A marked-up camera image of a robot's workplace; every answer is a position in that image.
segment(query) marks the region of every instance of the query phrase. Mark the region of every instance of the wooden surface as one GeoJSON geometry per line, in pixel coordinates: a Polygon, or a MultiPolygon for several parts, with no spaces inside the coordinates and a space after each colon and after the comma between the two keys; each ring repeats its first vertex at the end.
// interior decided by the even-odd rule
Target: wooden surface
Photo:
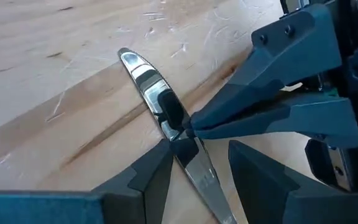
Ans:
{"type": "MultiPolygon", "coordinates": [[[[251,32],[281,14],[277,0],[0,0],[0,189],[89,190],[159,141],[121,47],[152,62],[192,113],[246,58],[251,32]]],[[[306,137],[241,141],[311,175],[306,137]]],[[[227,142],[205,143],[245,223],[227,142]]],[[[163,223],[216,223],[176,162],[163,223]]]]}

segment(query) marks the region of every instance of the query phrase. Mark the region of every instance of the knife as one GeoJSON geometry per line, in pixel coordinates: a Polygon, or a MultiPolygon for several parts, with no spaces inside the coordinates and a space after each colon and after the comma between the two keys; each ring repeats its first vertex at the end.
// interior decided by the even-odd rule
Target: knife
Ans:
{"type": "Polygon", "coordinates": [[[122,48],[118,56],[204,203],[219,223],[236,224],[204,143],[183,126],[189,115],[172,88],[158,70],[136,52],[122,48]]]}

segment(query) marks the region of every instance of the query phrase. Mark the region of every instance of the wooden table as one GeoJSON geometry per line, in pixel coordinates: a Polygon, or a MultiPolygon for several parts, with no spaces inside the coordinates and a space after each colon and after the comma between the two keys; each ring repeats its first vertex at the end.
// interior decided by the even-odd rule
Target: wooden table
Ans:
{"type": "MultiPolygon", "coordinates": [[[[0,0],[0,189],[89,190],[162,135],[116,52],[151,61],[194,112],[250,50],[278,0],[0,0]]],[[[307,138],[242,138],[311,175],[307,138]]],[[[206,141],[222,188],[245,223],[227,139],[206,141]]],[[[175,162],[163,223],[216,223],[175,162]]]]}

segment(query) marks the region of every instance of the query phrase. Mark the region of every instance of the knife blade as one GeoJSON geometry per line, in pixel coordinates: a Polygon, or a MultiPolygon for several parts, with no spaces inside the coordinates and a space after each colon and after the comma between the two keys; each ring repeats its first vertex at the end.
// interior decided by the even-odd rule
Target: knife blade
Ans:
{"type": "Polygon", "coordinates": [[[122,48],[118,56],[164,136],[171,141],[178,163],[204,203],[219,223],[236,224],[204,143],[183,127],[189,115],[172,88],[158,70],[136,52],[122,48]]]}

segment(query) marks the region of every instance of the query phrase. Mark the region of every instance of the stainless steel knife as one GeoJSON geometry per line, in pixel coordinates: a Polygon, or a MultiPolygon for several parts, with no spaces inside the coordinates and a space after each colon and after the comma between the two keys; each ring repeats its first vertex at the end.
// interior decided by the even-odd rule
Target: stainless steel knife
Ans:
{"type": "Polygon", "coordinates": [[[180,100],[161,74],[139,54],[122,48],[118,56],[131,75],[172,150],[205,204],[222,224],[237,223],[223,194],[216,171],[202,140],[189,135],[189,118],[180,100]]]}

